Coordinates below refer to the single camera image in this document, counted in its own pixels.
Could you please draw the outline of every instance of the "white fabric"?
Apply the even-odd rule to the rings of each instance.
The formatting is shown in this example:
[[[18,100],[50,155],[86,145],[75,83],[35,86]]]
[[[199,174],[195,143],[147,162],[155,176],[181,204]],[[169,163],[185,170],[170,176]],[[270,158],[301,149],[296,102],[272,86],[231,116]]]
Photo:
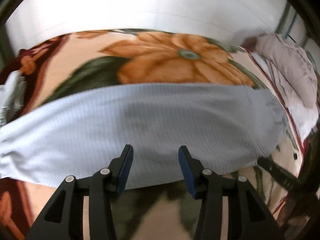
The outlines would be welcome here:
[[[269,156],[287,116],[269,90],[214,84],[106,87],[45,104],[0,129],[2,176],[57,187],[134,148],[127,188],[183,179],[178,149],[218,174]]]
[[[4,85],[0,85],[0,127],[22,108],[26,84],[25,78],[17,70],[9,74]]]
[[[260,65],[260,67],[268,74],[269,78],[273,81],[268,66],[266,62],[263,60],[263,58],[258,53],[251,53],[251,55],[254,57],[254,59],[257,61],[257,63]],[[286,82],[287,80],[282,76],[282,82]],[[296,95],[296,92],[294,89],[288,85],[281,87],[282,89],[290,89],[290,91],[287,91],[288,95]],[[292,119],[296,125],[297,131],[299,133],[300,139],[303,142],[311,132],[312,128],[316,125],[319,113],[316,106],[316,103],[314,103],[314,106],[312,108],[307,108],[304,106],[303,102],[300,100],[298,95],[296,97],[289,97],[289,101],[286,105],[288,108]]]

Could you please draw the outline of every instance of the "green leaf print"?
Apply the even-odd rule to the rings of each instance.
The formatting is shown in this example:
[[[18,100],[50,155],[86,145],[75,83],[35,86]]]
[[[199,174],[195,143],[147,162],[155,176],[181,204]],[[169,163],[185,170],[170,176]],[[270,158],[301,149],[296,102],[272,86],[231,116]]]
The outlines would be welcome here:
[[[164,31],[158,31],[158,30],[152,30],[152,29],[113,29],[110,30],[110,32],[117,32],[117,33],[126,33],[126,34],[132,34],[132,35],[138,35],[141,32],[162,32],[162,33],[169,33],[174,34],[170,32],[164,32]]]
[[[299,149],[298,149],[297,143],[296,143],[296,141],[295,141],[295,139],[294,139],[294,137],[293,137],[293,134],[292,134],[291,129],[290,129],[290,128],[287,129],[285,133],[286,133],[287,136],[290,138],[290,140],[291,140],[291,142],[292,142],[292,145],[293,145],[293,148],[298,151]]]
[[[230,175],[233,177],[233,179],[236,179],[239,177],[239,171],[230,172]]]
[[[245,67],[243,67],[241,64],[239,64],[238,62],[235,62],[232,59],[228,59],[229,63],[232,64],[233,66],[235,66],[237,69],[239,69],[243,74],[245,74],[246,76],[248,76],[249,78],[251,78],[251,80],[255,83],[255,87],[254,89],[266,89],[266,85],[263,84],[261,82],[261,80],[259,78],[257,78],[257,76],[255,74],[253,74],[252,72],[250,72],[249,70],[247,70]]]
[[[253,169],[256,174],[257,192],[258,192],[259,196],[262,198],[263,202],[265,202],[266,196],[265,196],[264,190],[263,190],[262,171],[260,170],[260,168],[258,166],[254,166]]]
[[[267,203],[267,207],[270,208],[271,206],[271,197],[272,197],[272,191],[273,191],[273,187],[275,186],[275,181],[272,178],[271,180],[271,187],[270,187],[270,193],[269,193],[269,199],[268,199],[268,203]]]
[[[120,85],[117,71],[130,59],[99,57],[84,63],[42,104],[90,89]]]
[[[220,47],[221,49],[223,49],[226,52],[229,52],[229,53],[236,53],[238,51],[245,52],[244,49],[242,49],[239,46],[230,45],[228,43],[224,43],[222,41],[218,41],[218,40],[215,40],[212,38],[206,38],[206,39],[210,44],[217,45],[218,47]]]

